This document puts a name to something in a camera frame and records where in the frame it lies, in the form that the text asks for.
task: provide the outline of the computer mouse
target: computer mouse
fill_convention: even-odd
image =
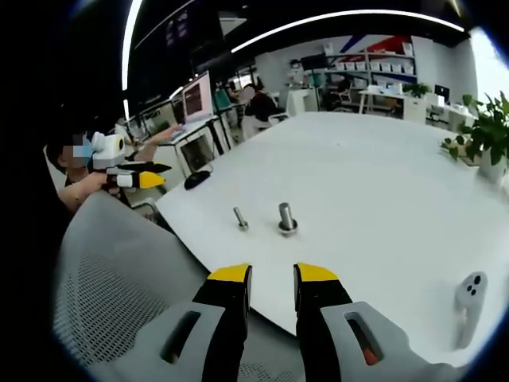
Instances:
[[[210,177],[210,171],[202,170],[196,171],[189,175],[189,177],[184,182],[185,189],[194,189],[197,185],[199,185],[202,181]]]

